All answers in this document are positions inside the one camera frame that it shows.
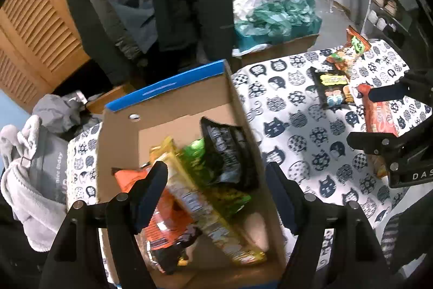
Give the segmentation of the orange red snack pack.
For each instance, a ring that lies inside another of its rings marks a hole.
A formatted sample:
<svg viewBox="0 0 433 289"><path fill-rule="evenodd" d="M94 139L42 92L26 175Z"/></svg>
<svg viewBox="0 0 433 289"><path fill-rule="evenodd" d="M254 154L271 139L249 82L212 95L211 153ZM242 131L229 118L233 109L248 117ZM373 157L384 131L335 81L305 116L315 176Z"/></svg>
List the orange red snack pack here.
<svg viewBox="0 0 433 289"><path fill-rule="evenodd" d="M398 136L398 131L394 125L391 108L388 101L373 102L368 97L372 86L369 84L359 84L357 91L363 95L364 116L366 121L367 133L389 133ZM376 177L383 178L387 175L388 170L383 157L368 154L368 161L373 166L373 172Z"/></svg>

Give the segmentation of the large orange chip bag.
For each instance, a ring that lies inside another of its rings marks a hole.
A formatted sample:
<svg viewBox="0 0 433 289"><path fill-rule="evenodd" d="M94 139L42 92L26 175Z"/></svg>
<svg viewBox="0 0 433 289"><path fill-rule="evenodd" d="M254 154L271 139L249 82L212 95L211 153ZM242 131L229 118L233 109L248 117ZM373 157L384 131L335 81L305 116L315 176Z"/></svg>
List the large orange chip bag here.
<svg viewBox="0 0 433 289"><path fill-rule="evenodd" d="M143 233L150 262L166 274L188 264L186 249L202 234L192 217L167 189L163 190L150 223Z"/></svg>

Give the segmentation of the black yellow snack pack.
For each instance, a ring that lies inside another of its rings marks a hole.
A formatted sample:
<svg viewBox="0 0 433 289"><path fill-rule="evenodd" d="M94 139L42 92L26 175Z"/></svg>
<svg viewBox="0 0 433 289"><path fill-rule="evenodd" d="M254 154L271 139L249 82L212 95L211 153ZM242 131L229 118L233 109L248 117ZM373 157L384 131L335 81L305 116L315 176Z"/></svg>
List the black yellow snack pack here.
<svg viewBox="0 0 433 289"><path fill-rule="evenodd" d="M350 92L349 79L340 70L322 71L310 68L319 101L323 109L337 109L354 103Z"/></svg>

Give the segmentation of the orange green Wangwang snack bag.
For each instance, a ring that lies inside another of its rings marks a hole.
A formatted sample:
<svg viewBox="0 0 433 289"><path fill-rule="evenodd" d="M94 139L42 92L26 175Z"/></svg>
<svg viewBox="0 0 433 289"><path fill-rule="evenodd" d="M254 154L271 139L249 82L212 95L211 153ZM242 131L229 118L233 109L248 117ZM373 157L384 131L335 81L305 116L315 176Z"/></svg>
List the orange green Wangwang snack bag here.
<svg viewBox="0 0 433 289"><path fill-rule="evenodd" d="M359 34L352 26L346 28L346 44L326 58L337 70L345 73L348 79L352 76L357 59L371 49L371 44L366 38Z"/></svg>

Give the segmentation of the yellow biscuit box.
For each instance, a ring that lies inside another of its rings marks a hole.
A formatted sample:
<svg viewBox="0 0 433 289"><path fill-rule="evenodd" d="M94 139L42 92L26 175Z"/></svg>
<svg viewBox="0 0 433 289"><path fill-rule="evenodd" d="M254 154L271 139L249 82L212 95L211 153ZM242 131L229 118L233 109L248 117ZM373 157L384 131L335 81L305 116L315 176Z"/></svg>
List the yellow biscuit box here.
<svg viewBox="0 0 433 289"><path fill-rule="evenodd" d="M212 243L237 265L266 261L265 253L236 230L193 181L171 137L150 149L150 161L168 168L166 188Z"/></svg>

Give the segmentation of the black foil snack bag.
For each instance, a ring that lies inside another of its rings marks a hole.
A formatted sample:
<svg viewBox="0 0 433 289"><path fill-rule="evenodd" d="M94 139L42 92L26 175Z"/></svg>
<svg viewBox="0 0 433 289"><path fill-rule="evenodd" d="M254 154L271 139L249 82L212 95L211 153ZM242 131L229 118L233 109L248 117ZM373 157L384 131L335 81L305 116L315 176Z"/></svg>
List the black foil snack bag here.
<svg viewBox="0 0 433 289"><path fill-rule="evenodd" d="M258 188L258 173L247 137L241 126L200 120L205 158L216 173L215 181L251 193Z"/></svg>

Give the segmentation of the grey towel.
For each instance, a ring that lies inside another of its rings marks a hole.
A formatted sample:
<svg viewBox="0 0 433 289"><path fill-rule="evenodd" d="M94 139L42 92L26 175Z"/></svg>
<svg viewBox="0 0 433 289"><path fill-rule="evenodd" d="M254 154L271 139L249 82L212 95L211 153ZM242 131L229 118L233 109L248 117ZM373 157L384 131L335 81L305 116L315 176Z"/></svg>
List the grey towel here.
<svg viewBox="0 0 433 289"><path fill-rule="evenodd" d="M50 250L67 213L67 204L45 198L31 184L29 171L42 127L41 119L32 115L21 130L14 125L1 129L1 194L37 252Z"/></svg>

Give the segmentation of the cat pattern bedsheet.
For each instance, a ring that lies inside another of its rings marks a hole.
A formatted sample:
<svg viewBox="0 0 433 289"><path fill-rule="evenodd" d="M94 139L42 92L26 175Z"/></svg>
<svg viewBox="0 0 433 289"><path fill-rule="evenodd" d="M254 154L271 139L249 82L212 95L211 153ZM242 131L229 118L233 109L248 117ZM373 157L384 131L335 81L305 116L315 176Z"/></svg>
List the cat pattern bedsheet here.
<svg viewBox="0 0 433 289"><path fill-rule="evenodd" d="M120 192L112 168L135 170L149 161L152 147L171 137L182 148L200 139L200 119L243 125L254 137L256 163L280 162L287 176L326 203L358 200L373 228L432 190L432 183L391 189L378 179L362 151L347 146L352 131L364 130L362 99L347 109L323 110L309 68L325 71L331 50L286 56L245 66L231 75L223 61L198 67L106 104L103 123L70 142L67 203L107 202ZM391 84L409 69L383 40L374 43L354 67L352 87ZM273 282L294 248L295 237L279 224L266 188L257 191L248 210L261 212L269 236L267 261L235 265L212 240L200 236L191 262L173 275L155 268L159 288L241 288Z"/></svg>

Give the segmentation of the shoe rack with shoes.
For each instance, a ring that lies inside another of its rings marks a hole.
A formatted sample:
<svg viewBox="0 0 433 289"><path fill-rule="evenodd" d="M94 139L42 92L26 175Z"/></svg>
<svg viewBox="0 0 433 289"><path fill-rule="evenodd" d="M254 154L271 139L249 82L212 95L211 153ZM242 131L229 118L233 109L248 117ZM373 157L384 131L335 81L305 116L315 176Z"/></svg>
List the shoe rack with shoes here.
<svg viewBox="0 0 433 289"><path fill-rule="evenodd" d="M416 0L369 0L362 33L368 39L383 39L401 52L409 44L409 32L418 14Z"/></svg>

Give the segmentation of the bag of teal packets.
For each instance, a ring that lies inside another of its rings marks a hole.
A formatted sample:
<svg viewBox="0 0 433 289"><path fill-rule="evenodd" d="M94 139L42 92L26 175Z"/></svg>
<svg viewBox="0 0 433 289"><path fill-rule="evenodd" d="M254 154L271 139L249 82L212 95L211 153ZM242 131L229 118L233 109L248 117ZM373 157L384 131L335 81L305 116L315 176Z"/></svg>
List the bag of teal packets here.
<svg viewBox="0 0 433 289"><path fill-rule="evenodd" d="M235 47L241 52L316 35L322 26L314 0L236 0L233 14Z"/></svg>

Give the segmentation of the wooden louvered door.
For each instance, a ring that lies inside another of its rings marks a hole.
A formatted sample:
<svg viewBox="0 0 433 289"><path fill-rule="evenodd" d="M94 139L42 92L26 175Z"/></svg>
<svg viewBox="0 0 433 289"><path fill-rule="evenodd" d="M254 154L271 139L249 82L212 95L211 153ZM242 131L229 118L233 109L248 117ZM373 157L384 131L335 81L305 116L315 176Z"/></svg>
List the wooden louvered door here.
<svg viewBox="0 0 433 289"><path fill-rule="evenodd" d="M1 90L26 112L89 61L67 0L5 0Z"/></svg>

